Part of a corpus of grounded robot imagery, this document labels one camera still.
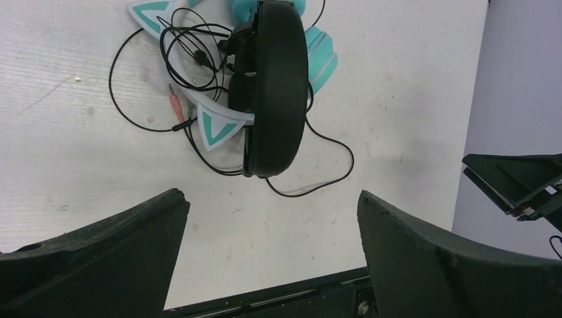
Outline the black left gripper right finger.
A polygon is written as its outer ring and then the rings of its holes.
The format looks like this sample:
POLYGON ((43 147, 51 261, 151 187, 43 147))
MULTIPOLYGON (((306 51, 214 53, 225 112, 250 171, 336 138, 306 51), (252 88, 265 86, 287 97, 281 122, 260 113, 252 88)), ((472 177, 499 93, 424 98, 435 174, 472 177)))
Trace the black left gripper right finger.
POLYGON ((357 221, 382 317, 560 317, 561 262, 494 248, 368 191, 357 221))

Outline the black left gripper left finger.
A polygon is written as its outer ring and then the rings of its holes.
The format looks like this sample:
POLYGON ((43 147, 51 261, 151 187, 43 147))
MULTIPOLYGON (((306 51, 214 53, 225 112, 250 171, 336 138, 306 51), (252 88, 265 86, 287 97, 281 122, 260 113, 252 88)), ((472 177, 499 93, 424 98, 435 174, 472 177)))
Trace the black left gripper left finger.
POLYGON ((190 204, 169 189, 1 255, 2 317, 161 317, 190 204))

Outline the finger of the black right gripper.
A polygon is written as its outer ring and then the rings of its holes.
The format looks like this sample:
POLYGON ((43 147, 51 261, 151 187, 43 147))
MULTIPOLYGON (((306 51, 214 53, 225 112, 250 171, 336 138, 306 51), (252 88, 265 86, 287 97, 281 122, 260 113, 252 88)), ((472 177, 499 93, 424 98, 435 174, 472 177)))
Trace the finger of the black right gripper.
POLYGON ((468 177, 504 214, 517 221, 545 219, 561 231, 561 155, 468 154, 468 177))

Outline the black cable pink green plugs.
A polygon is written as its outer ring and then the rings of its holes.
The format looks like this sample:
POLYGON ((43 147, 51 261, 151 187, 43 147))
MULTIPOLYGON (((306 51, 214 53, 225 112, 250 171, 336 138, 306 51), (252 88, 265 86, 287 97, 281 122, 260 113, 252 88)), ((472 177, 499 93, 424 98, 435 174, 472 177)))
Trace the black cable pink green plugs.
MULTIPOLYGON (((109 88, 109 96, 116 108, 116 110, 118 111, 118 113, 126 120, 128 121, 130 124, 132 124, 133 126, 135 126, 136 128, 142 129, 144 131, 148 131, 151 133, 170 133, 172 132, 172 129, 150 129, 148 127, 144 127, 136 122, 134 122, 132 119, 130 119, 120 108, 120 106, 118 105, 114 93, 113 93, 113 83, 112 83, 112 79, 113 79, 113 72, 117 63, 117 60, 119 59, 119 56, 121 54, 121 52, 123 51, 123 49, 125 48, 125 46, 139 33, 143 32, 144 30, 142 28, 137 29, 136 31, 134 31, 130 36, 128 36, 125 41, 122 43, 122 45, 119 47, 115 57, 113 58, 113 61, 111 63, 110 69, 109 69, 109 75, 108 75, 108 88, 109 88)), ((197 119, 190 119, 188 120, 188 126, 186 128, 183 128, 183 131, 186 135, 186 138, 189 142, 189 144, 192 146, 193 150, 196 152, 196 154, 199 156, 199 159, 208 167, 210 168, 212 171, 214 171, 216 174, 219 174, 220 176, 227 176, 227 177, 237 177, 237 176, 242 176, 243 175, 243 171, 242 168, 236 169, 236 170, 221 170, 213 165, 211 165, 205 158, 204 156, 201 154, 201 152, 199 151, 199 148, 196 146, 194 139, 193 139, 193 134, 191 132, 191 126, 194 122, 196 122, 197 119)), ((265 182, 267 183, 267 185, 269 186, 269 188, 277 195, 281 196, 281 197, 286 197, 286 198, 298 198, 298 197, 303 197, 305 195, 309 195, 317 190, 323 189, 325 187, 328 187, 330 185, 333 184, 337 184, 339 182, 342 182, 344 180, 346 180, 352 173, 354 167, 355 167, 355 155, 353 153, 353 151, 351 150, 351 148, 349 146, 347 146, 345 143, 335 140, 333 138, 329 138, 323 134, 320 134, 319 132, 317 132, 312 125, 310 124, 309 120, 306 119, 306 125, 308 127, 308 129, 316 136, 318 136, 319 138, 326 140, 328 142, 332 142, 335 143, 339 146, 342 146, 348 153, 351 159, 351 164, 349 167, 349 170, 340 178, 337 178, 335 180, 332 181, 328 181, 328 182, 324 182, 324 183, 320 183, 319 185, 311 185, 311 189, 309 190, 305 190, 299 194, 287 194, 287 193, 283 193, 281 191, 279 191, 278 189, 276 189, 271 181, 268 178, 265 178, 265 182)))

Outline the teal cat ear headphones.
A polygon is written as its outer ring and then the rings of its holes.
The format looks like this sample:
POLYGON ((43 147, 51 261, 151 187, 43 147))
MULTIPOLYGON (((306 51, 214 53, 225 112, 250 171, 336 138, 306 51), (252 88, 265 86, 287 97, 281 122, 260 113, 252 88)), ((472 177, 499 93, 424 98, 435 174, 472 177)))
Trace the teal cat ear headphones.
MULTIPOLYGON (((178 36, 168 36, 163 32, 180 29, 180 23, 185 19, 185 12, 192 11, 198 1, 143 1, 128 6, 130 16, 140 25, 142 30, 161 41, 165 63, 171 68, 182 67, 180 52, 174 48, 178 36)), ((327 83, 337 69, 338 55, 333 49, 333 39, 326 32, 315 25, 311 25, 304 32, 308 53, 308 102, 327 83)), ((181 70, 172 74, 171 78, 180 86, 182 93, 192 102, 197 115, 199 132, 203 137, 206 150, 213 150, 232 138, 243 127, 253 126, 254 111, 228 110, 204 93, 209 86, 188 84, 187 73, 181 70)))

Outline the black over-ear headset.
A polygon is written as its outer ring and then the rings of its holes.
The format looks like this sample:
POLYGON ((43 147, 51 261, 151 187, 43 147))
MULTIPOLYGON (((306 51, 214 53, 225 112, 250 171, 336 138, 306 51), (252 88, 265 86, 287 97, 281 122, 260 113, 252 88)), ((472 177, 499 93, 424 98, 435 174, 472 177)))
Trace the black over-ear headset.
POLYGON ((288 1, 241 1, 248 17, 226 41, 233 75, 228 107, 252 115, 245 127, 243 174, 287 170, 301 144, 308 99, 308 51, 300 14, 288 1))

